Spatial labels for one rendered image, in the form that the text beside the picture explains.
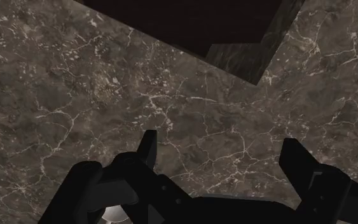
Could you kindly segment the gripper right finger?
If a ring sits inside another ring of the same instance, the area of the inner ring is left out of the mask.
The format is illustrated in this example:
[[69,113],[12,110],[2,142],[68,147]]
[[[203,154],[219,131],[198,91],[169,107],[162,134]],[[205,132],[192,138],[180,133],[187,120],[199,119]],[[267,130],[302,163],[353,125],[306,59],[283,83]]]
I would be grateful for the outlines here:
[[318,162],[295,138],[284,139],[279,166],[301,199],[301,224],[358,224],[358,182],[348,174]]

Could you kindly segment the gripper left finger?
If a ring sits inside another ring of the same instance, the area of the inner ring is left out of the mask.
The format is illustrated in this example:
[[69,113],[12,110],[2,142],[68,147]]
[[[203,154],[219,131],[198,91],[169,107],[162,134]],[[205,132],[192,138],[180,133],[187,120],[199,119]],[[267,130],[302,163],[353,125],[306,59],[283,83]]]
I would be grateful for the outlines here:
[[137,151],[120,153],[106,167],[73,165],[38,224],[97,224],[108,207],[122,206],[133,224],[185,224],[191,197],[156,174],[157,131],[145,131]]

